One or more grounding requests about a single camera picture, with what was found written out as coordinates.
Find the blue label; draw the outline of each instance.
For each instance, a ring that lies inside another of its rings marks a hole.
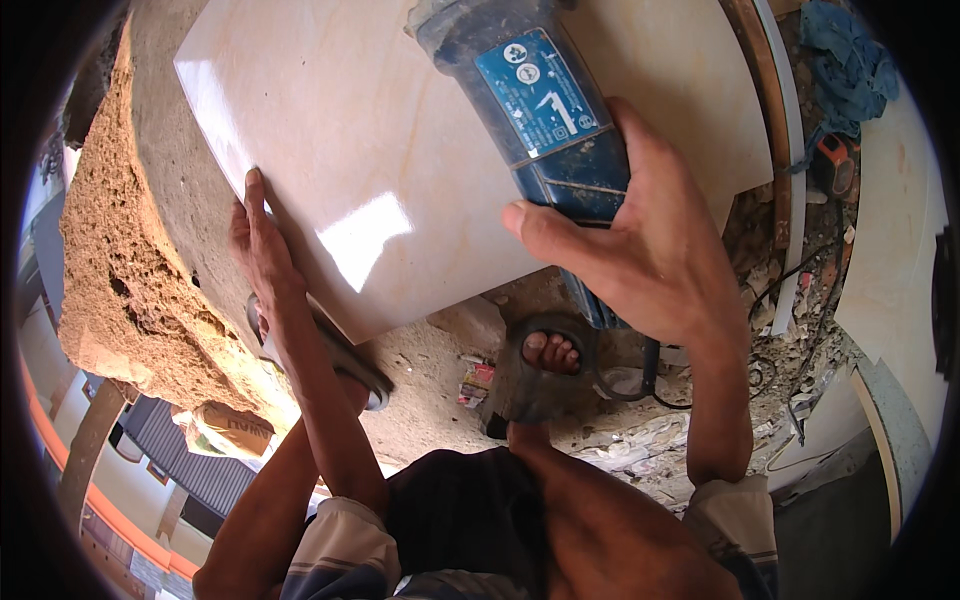
[[[475,62],[530,158],[596,132],[593,111],[543,29],[515,37]]]

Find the blue cloth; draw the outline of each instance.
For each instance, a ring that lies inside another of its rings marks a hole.
[[[804,162],[809,166],[813,149],[828,133],[860,136],[860,123],[883,114],[887,100],[897,100],[900,87],[890,53],[877,44],[849,12],[821,0],[800,8],[800,43],[823,50],[813,61],[815,95],[824,119],[806,142]]]

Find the grinder body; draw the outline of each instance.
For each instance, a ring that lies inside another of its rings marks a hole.
[[[523,198],[608,228],[630,165],[620,132],[559,21],[575,0],[420,0],[407,33],[457,80]],[[596,328],[626,326],[583,282],[564,282]]]

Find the person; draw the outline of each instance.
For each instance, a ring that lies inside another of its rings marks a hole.
[[[745,477],[750,332],[731,265],[683,157],[626,101],[609,106],[631,165],[611,228],[578,228],[523,201],[501,217],[637,331],[687,349],[696,491],[684,519],[553,448],[545,424],[512,422],[507,447],[437,450],[385,480],[357,418],[366,390],[331,368],[252,170],[229,244],[302,418],[224,521],[193,580],[197,598],[776,596],[773,505],[765,478]],[[562,336],[532,333],[520,352],[542,370],[580,368]],[[332,497],[304,526],[319,475]]]

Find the fingernail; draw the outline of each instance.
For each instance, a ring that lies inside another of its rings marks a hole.
[[[262,181],[260,177],[260,170],[256,167],[253,167],[250,171],[247,172],[247,185],[257,185]]]
[[[523,219],[527,216],[527,202],[517,200],[504,206],[503,208],[503,227],[512,233],[516,239],[520,239],[520,230],[523,228]]]

